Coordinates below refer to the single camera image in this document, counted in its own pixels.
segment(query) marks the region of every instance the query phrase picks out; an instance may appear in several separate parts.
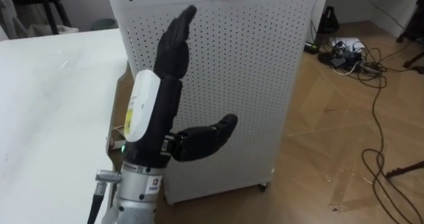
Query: floor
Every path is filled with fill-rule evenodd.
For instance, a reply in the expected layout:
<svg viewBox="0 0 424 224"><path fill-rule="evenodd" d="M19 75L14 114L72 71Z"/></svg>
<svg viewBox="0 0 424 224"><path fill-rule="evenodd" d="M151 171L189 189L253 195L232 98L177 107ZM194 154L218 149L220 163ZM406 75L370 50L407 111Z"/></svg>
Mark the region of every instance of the floor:
<svg viewBox="0 0 424 224"><path fill-rule="evenodd" d="M383 56L405 46L371 23L343 25L339 36L355 36ZM384 62L401 65L420 51L412 44ZM387 88L376 104L386 140L385 172L424 160L424 76L414 71L388 72ZM123 124L132 83L120 84L115 125ZM392 223L372 193L372 176L361 160L364 148L378 148L380 137L371 116L377 90L342 77L303 55L285 125L274 180L266 192L257 187L181 202L158 200L156 224L165 223ZM119 166L119 155L111 154ZM373 169L375 155L365 157ZM424 209L424 169L394 178L393 183L419 210ZM410 217L418 218L392 188L393 201ZM383 202L388 199L377 191ZM399 214L394 214L400 223Z"/></svg>

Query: prosthetic hand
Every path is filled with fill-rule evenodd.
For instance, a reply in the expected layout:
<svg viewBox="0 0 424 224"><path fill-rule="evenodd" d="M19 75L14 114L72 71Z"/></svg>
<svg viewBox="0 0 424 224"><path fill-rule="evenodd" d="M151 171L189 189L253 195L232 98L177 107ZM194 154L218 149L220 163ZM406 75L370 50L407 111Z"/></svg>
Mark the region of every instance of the prosthetic hand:
<svg viewBox="0 0 424 224"><path fill-rule="evenodd" d="M189 24L197 9L188 7L162 35L154 70L136 75L127 117L121 172L100 171L88 223L94 223L106 183L119 184L113 206L102 223L153 224L156 196L162 173L171 157L193 161L217 152L237 125L236 115L226 115L208 127L170 132L178 112L181 79L187 72Z"/></svg>

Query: white pegboard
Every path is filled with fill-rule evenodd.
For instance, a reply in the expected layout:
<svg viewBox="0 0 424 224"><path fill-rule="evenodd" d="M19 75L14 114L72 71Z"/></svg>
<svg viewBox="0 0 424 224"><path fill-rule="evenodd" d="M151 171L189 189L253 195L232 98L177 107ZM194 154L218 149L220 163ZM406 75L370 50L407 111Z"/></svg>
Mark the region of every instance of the white pegboard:
<svg viewBox="0 0 424 224"><path fill-rule="evenodd" d="M212 0L117 15L132 71L152 69L160 36L188 5L190 63L174 131L238 115L217 154L166 170L168 202L269 182L316 0Z"/></svg>

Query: white table surface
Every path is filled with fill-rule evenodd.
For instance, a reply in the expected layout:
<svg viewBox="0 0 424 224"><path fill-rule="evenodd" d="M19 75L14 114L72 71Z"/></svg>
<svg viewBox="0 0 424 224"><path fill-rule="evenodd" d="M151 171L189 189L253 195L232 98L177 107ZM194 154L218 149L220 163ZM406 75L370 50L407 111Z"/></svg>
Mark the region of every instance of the white table surface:
<svg viewBox="0 0 424 224"><path fill-rule="evenodd" d="M87 223L126 67L117 29L0 42L0 223Z"/></svg>

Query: sticker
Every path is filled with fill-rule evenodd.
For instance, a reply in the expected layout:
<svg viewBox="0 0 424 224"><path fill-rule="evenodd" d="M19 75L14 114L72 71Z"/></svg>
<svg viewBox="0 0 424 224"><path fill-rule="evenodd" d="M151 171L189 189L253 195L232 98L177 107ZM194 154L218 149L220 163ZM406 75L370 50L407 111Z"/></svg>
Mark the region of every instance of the sticker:
<svg viewBox="0 0 424 224"><path fill-rule="evenodd" d="M161 176L149 176L147 179L147 186L145 194L157 194L160 189Z"/></svg>
<svg viewBox="0 0 424 224"><path fill-rule="evenodd" d="M133 117L133 109L128 108L127 115L125 115L125 126L124 134L125 136L130 134L131 118Z"/></svg>

